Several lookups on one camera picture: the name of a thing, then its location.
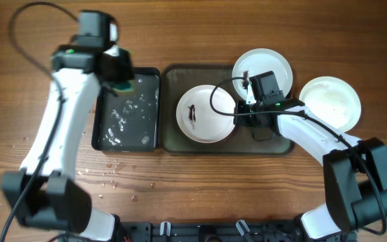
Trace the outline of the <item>white plate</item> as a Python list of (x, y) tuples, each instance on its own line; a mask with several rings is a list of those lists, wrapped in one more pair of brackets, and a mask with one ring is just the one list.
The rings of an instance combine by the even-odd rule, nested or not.
[(184, 93), (176, 108), (176, 120), (182, 133), (199, 143), (216, 143), (233, 130), (232, 116), (218, 112), (233, 113), (235, 101), (222, 88), (199, 85)]
[(317, 77), (301, 90), (299, 99), (310, 111), (332, 127), (347, 132), (361, 116), (358, 94), (345, 81), (330, 76)]

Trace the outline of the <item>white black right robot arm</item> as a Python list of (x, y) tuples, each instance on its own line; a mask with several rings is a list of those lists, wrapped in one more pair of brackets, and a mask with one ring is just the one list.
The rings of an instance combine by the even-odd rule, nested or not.
[(239, 101), (236, 125), (270, 128), (291, 140), (323, 168), (325, 203), (300, 217), (309, 240), (368, 230), (382, 221), (387, 228), (387, 147), (378, 138), (361, 140), (317, 118), (296, 98), (273, 104)]

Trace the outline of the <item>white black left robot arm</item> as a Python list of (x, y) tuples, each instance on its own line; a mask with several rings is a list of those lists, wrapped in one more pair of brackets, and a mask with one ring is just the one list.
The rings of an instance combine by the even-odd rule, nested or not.
[(23, 227), (60, 231), (58, 239), (127, 241), (120, 218), (92, 206), (75, 183), (75, 162), (85, 120), (104, 85), (134, 78), (128, 51), (62, 45), (52, 55), (52, 83), (36, 139), (18, 171), (3, 174), (11, 207), (0, 235), (13, 220)]

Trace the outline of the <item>green yellow sponge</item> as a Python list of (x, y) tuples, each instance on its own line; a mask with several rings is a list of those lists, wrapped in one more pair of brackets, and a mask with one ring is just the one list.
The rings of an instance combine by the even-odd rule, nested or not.
[(119, 95), (122, 93), (132, 93), (134, 91), (134, 85), (132, 80), (116, 83), (112, 89)]

